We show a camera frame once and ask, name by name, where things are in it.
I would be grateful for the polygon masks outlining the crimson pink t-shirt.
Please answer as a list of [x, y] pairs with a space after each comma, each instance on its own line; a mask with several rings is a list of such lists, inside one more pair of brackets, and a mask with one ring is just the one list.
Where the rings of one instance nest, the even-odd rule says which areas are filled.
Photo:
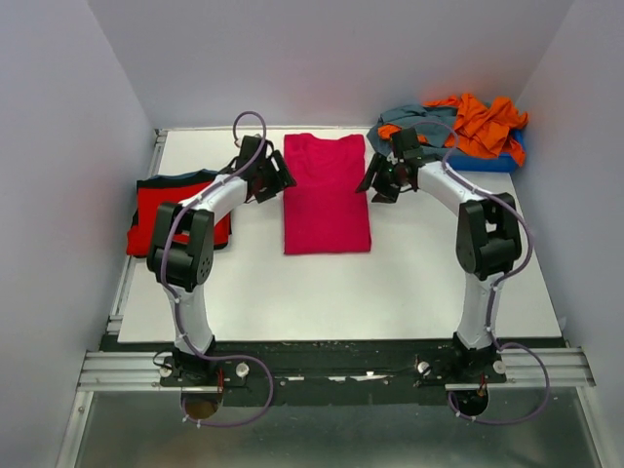
[[371, 250], [368, 199], [357, 190], [365, 175], [365, 150], [361, 135], [284, 137], [285, 160], [296, 181], [283, 196], [286, 255]]

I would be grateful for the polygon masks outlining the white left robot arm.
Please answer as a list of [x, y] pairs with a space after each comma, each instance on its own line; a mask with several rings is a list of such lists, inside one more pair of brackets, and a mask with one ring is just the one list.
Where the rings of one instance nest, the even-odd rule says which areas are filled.
[[280, 151], [263, 136], [244, 136], [239, 154], [207, 187], [156, 211], [147, 268], [168, 298], [175, 327], [172, 373], [196, 385], [215, 377], [204, 284], [214, 265], [215, 227], [249, 201], [261, 204], [296, 186]]

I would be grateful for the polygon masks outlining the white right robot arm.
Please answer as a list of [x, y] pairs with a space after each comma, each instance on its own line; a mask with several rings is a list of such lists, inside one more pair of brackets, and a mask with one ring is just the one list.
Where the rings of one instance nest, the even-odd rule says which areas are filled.
[[426, 154], [414, 127], [391, 135], [391, 146], [390, 156], [373, 155], [356, 191], [373, 190], [378, 204], [394, 204], [405, 191], [424, 191], [456, 215], [455, 255], [465, 288], [448, 369], [468, 382], [495, 355], [499, 292], [523, 251], [520, 214], [511, 194], [493, 194], [458, 174], [447, 157]]

